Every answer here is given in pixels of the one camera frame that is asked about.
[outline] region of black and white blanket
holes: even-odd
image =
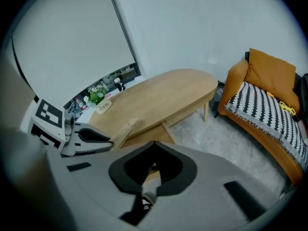
[[[226,104],[226,109],[276,138],[306,171],[308,147],[304,144],[298,124],[288,111],[280,107],[277,99],[268,96],[264,90],[243,82],[237,94]]]

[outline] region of sofa armrest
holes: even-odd
[[[245,79],[247,70],[248,70],[248,61],[241,60],[228,71],[225,88],[223,90],[218,106],[218,112],[221,115],[225,116],[227,114],[225,105],[230,100],[230,98],[233,97],[238,92],[242,82]]]

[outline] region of oval wooden table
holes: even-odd
[[[176,143],[169,126],[201,106],[206,122],[217,84],[215,77],[203,71],[172,70],[111,97],[110,109],[102,115],[95,111],[89,124],[112,137],[129,120],[139,118],[122,147],[147,141]]]

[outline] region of white pot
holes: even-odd
[[[104,98],[98,105],[96,105],[96,112],[104,114],[111,107],[112,102],[108,98]]]

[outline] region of orange pillow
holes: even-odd
[[[295,69],[294,65],[284,60],[250,48],[245,80],[264,91],[269,91],[298,113],[299,100],[293,92]]]

